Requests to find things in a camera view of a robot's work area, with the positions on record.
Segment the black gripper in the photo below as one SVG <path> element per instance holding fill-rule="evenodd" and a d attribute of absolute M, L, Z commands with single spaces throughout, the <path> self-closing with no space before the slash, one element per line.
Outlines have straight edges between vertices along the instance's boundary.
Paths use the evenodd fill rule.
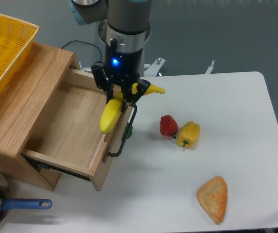
<path fill-rule="evenodd" d="M 147 92 L 151 83 L 144 79 L 137 82 L 143 50 L 123 52 L 119 51 L 120 47 L 117 38 L 110 40 L 106 45 L 105 61 L 95 62 L 91 70 L 97 87 L 104 92 L 109 93 L 113 84 L 121 87 L 121 112 L 124 112 L 129 99 L 136 103 Z"/>

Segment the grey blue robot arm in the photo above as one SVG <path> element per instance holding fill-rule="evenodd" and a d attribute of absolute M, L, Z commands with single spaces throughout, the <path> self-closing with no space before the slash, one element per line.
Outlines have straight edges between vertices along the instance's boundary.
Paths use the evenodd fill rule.
<path fill-rule="evenodd" d="M 104 61 L 95 62 L 92 73 L 98 88 L 113 98 L 113 86 L 121 88 L 121 109 L 136 103 L 147 90 L 143 83 L 144 47 L 149 36 L 150 0 L 71 0 L 69 2 L 79 24 L 103 22 L 105 43 Z M 143 88 L 132 93 L 132 85 Z"/>

